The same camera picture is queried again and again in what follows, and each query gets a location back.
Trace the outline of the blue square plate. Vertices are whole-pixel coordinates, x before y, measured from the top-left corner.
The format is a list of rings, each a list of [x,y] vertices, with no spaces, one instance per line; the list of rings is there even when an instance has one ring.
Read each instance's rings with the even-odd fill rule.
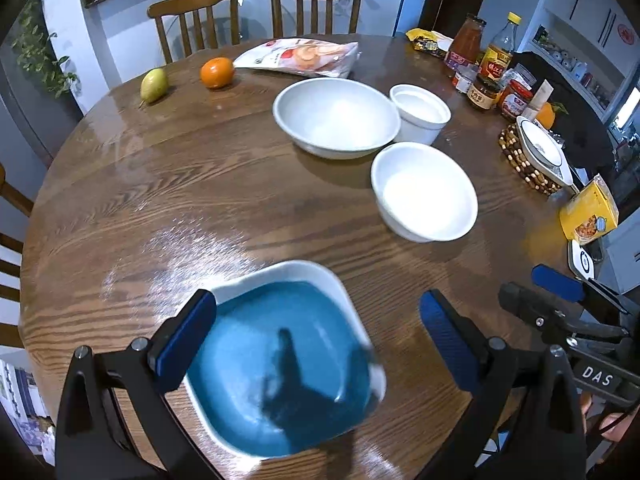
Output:
[[[341,280],[288,260],[219,283],[184,383],[208,436],[255,460],[347,434],[383,401],[386,374]]]

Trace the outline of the medium white bowl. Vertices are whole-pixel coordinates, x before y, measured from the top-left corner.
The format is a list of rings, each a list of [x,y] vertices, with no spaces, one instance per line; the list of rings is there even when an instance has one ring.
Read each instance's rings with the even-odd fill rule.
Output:
[[[382,219],[415,243],[451,242],[468,234],[478,214],[475,188],[448,155],[400,142],[373,159],[371,186]]]

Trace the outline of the white ramekin cup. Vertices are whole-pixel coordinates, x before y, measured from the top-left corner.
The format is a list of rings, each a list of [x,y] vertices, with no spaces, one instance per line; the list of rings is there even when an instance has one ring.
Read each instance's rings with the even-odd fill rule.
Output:
[[[401,124],[394,141],[432,145],[451,119],[448,105],[435,93],[412,84],[390,88]]]

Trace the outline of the large white bowl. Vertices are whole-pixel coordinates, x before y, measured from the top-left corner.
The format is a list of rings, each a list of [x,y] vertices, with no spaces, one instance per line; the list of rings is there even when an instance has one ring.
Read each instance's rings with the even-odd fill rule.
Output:
[[[341,78],[291,84],[274,99],[272,114],[298,148],[332,160],[357,159],[384,148],[401,125],[397,107],[383,93]]]

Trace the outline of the white round-button device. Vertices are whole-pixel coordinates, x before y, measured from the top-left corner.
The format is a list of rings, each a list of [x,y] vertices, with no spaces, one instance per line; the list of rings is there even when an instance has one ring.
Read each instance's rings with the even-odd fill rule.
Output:
[[[568,267],[576,278],[588,282],[594,279],[593,260],[576,240],[570,240],[567,246]]]

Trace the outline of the side wooden chair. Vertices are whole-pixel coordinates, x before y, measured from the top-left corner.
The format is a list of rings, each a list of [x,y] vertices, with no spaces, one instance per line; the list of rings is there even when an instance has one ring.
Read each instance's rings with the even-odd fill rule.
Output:
[[[25,218],[29,218],[34,208],[34,202],[21,193],[13,185],[6,180],[6,170],[0,167],[0,191],[1,198],[10,204],[14,209],[19,211]],[[14,237],[10,237],[4,233],[1,234],[1,247],[10,252],[21,255],[24,249],[24,243]],[[5,258],[1,258],[1,273],[11,278],[21,277],[21,267],[13,262],[9,262]],[[1,298],[13,302],[20,302],[20,290],[9,285],[1,285]],[[20,331],[16,325],[1,323],[1,344],[2,346],[23,349],[24,344]]]

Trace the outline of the black jacket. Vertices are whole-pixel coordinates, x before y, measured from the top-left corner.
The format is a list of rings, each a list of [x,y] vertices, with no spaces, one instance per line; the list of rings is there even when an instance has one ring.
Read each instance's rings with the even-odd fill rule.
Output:
[[[568,162],[576,168],[584,168],[590,177],[600,174],[611,185],[615,178],[613,147],[605,125],[591,106],[537,53],[515,53],[510,66],[518,63],[536,78],[534,92],[548,81],[553,88],[549,102],[560,103],[564,108],[565,112],[556,113],[552,130],[564,139]]]

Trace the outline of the orange fruit with leaf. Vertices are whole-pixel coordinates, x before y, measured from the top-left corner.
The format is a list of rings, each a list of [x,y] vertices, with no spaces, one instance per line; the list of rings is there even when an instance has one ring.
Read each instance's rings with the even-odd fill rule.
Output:
[[[545,102],[538,110],[536,121],[539,122],[547,130],[551,130],[555,123],[555,119],[559,115],[567,115],[568,110],[560,102]]]

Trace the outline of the red lid chili jar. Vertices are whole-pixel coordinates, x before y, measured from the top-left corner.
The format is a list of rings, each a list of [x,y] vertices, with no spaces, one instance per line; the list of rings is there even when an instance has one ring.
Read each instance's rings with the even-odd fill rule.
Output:
[[[512,79],[500,94],[497,104],[498,110],[503,117],[515,119],[524,112],[532,97],[533,92],[525,84]]]

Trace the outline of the white tube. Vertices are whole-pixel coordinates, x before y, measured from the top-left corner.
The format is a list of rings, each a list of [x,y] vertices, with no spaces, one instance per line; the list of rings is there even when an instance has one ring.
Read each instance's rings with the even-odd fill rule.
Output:
[[[550,82],[545,79],[533,95],[532,99],[529,101],[528,107],[535,113],[538,113],[541,110],[541,107],[544,106],[544,103],[548,102],[548,99],[552,95],[552,92],[552,84],[550,84]]]

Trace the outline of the green pear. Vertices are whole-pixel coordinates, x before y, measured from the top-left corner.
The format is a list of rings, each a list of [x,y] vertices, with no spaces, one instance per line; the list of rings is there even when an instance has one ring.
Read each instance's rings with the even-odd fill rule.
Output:
[[[168,92],[168,88],[166,72],[162,68],[154,68],[141,81],[140,99],[145,104],[154,103]]]

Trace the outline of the yellow snack packet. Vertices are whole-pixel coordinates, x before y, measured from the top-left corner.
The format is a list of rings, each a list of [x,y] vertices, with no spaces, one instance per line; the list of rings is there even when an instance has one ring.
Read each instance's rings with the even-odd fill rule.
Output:
[[[434,30],[413,28],[405,32],[405,35],[414,50],[426,52],[438,58],[443,58],[452,44],[450,37]]]

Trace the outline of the orange tangerine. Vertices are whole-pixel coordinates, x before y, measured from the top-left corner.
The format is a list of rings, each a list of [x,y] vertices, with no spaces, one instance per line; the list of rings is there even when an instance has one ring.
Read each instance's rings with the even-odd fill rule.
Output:
[[[234,65],[230,58],[211,58],[200,69],[202,84],[207,89],[217,90],[232,84]]]

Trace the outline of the hanging green plant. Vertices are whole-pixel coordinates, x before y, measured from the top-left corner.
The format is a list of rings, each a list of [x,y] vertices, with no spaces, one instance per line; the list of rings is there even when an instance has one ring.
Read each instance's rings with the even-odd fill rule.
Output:
[[[79,78],[67,65],[68,55],[55,54],[52,40],[58,35],[47,29],[41,0],[27,0],[10,32],[10,47],[18,67],[34,76],[43,90],[55,99],[71,94]]]

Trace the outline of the left wooden chair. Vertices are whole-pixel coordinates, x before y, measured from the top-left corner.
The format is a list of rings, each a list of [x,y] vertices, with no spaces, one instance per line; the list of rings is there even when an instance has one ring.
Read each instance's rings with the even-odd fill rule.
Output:
[[[168,36],[164,26],[164,18],[178,18],[182,50],[185,56],[193,53],[191,38],[195,40],[195,50],[205,49],[205,41],[209,47],[219,48],[214,7],[227,1],[230,16],[230,40],[232,46],[241,42],[240,0],[163,0],[152,3],[146,15],[156,27],[160,48],[166,64],[174,62],[169,47]]]

